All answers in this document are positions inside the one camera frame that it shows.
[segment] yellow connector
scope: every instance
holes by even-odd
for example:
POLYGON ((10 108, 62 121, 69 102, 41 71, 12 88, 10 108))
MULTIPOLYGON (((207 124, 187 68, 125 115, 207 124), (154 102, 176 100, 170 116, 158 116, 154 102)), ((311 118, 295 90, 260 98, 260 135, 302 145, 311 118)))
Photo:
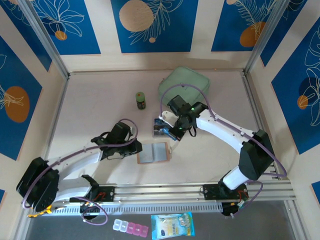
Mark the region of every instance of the yellow connector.
POLYGON ((45 210, 38 212, 36 214, 29 214, 28 218, 36 218, 36 217, 43 215, 43 214, 52 214, 51 208, 52 208, 52 205, 48 206, 45 210))

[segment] metal pole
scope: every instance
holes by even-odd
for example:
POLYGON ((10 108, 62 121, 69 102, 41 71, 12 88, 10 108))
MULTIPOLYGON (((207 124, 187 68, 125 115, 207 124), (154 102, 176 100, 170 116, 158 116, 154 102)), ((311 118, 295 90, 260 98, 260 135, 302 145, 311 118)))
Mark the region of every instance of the metal pole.
POLYGON ((268 18, 265 27, 263 28, 263 31, 258 38, 253 50, 252 54, 244 68, 244 74, 247 75, 251 69, 254 67, 257 59, 260 57, 262 51, 266 47, 271 35, 273 34, 275 28, 278 25, 278 22, 280 21, 282 15, 284 14, 286 8, 288 7, 288 4, 291 0, 274 0, 277 1, 277 3, 274 6, 274 9, 272 10, 270 17, 268 18))
POLYGON ((32 29, 34 30, 35 34, 37 35, 37 37, 41 41, 42 45, 44 46, 45 50, 48 52, 52 61, 56 64, 61 75, 67 81, 67 79, 69 78, 69 72, 68 72, 64 62, 62 61, 56 46, 52 42, 52 39, 49 36, 45 26, 43 25, 41 19, 39 18, 36 10, 32 6, 31 1, 17 0, 17 2, 19 4, 21 11, 23 12, 26 19, 30 23, 32 29))

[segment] small book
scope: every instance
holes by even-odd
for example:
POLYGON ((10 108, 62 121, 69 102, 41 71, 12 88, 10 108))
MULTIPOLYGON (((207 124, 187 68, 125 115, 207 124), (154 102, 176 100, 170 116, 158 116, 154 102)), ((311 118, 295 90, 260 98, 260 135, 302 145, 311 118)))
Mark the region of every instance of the small book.
POLYGON ((142 144, 142 151, 137 154, 138 164, 150 164, 169 161, 170 153, 166 142, 142 144))

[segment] plastic package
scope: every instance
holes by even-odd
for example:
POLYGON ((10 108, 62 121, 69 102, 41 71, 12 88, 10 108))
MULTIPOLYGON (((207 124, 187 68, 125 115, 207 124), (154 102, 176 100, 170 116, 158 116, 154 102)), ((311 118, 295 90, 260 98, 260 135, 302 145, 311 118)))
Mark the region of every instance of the plastic package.
MULTIPOLYGON (((164 79, 158 88, 158 99, 161 100, 164 92, 176 84, 191 84, 201 89, 208 95, 210 80, 206 76, 184 66, 177 67, 166 79, 164 79)), ((162 103, 167 105, 175 96, 180 95, 191 106, 196 102, 201 102, 204 97, 202 94, 192 87, 175 87, 168 91, 162 103)))
POLYGON ((152 240, 177 236, 195 236, 195 226, 191 212, 183 214, 152 215, 152 240))

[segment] green jar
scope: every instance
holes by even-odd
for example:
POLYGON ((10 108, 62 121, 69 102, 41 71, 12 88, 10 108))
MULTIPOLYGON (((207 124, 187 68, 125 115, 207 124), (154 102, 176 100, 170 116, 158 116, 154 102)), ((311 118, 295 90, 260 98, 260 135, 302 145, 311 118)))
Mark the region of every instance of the green jar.
POLYGON ((135 94, 135 100, 138 109, 143 110, 146 108, 146 98, 145 94, 142 91, 139 91, 135 94))

